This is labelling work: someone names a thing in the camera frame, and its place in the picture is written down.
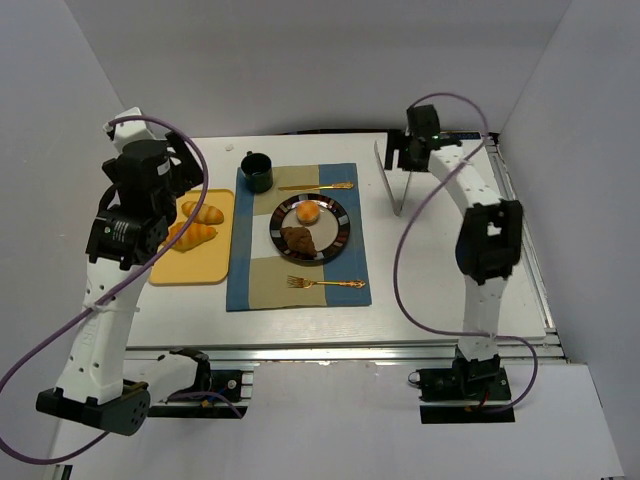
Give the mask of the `metal tongs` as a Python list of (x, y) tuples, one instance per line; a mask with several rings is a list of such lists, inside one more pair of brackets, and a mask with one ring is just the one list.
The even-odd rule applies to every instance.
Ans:
[(395, 216), (400, 217), (408, 198), (413, 173), (404, 168), (384, 167), (386, 143), (387, 140), (385, 142), (376, 140), (373, 147), (374, 155), (392, 212)]

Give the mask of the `round bread bun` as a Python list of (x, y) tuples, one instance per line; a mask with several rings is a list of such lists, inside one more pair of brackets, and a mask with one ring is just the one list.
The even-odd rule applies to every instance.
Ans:
[(303, 225), (314, 224), (319, 219), (320, 214), (320, 207), (314, 201), (302, 201), (296, 206), (297, 219)]

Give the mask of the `brown chocolate croissant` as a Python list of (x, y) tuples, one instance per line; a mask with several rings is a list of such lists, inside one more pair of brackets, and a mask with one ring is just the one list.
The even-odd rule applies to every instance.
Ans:
[(292, 252), (306, 257), (315, 257), (317, 250), (311, 235), (306, 227), (283, 227), (280, 233), (288, 248)]

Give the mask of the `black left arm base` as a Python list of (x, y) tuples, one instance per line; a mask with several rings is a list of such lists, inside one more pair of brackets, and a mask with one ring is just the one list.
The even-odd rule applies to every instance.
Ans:
[(150, 418), (172, 419), (241, 419), (248, 410), (252, 395), (252, 370), (211, 371), (211, 386), (206, 394), (195, 390), (174, 394), (151, 407)]

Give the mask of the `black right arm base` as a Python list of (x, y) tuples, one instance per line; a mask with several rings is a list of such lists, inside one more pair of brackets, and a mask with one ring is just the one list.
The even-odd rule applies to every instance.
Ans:
[(506, 424), (515, 422), (511, 389), (504, 368), (493, 380), (481, 380), (464, 392), (451, 368), (414, 370), (407, 377), (419, 391), (423, 425)]

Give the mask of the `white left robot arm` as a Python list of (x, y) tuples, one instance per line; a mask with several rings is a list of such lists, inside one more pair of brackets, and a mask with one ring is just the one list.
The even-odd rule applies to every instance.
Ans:
[(173, 130), (158, 139), (134, 107), (106, 132), (118, 151), (102, 169), (103, 194), (86, 248), (87, 284), (68, 359), (54, 388), (39, 393), (40, 413), (109, 433), (136, 433), (158, 402), (211, 386), (206, 354), (173, 349), (124, 377), (124, 357), (150, 267), (177, 218), (177, 200), (202, 184), (201, 167)]

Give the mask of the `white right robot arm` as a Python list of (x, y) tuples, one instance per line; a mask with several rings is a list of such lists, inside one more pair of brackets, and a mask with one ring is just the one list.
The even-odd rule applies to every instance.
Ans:
[(417, 385), (426, 402), (482, 403), (499, 382), (500, 308), (521, 258), (523, 208), (488, 185), (465, 157), (459, 139), (441, 133), (433, 105), (412, 105), (406, 114), (408, 168), (435, 176), (461, 213), (455, 260), (465, 283), (462, 331), (456, 335), (452, 366), (420, 371)]

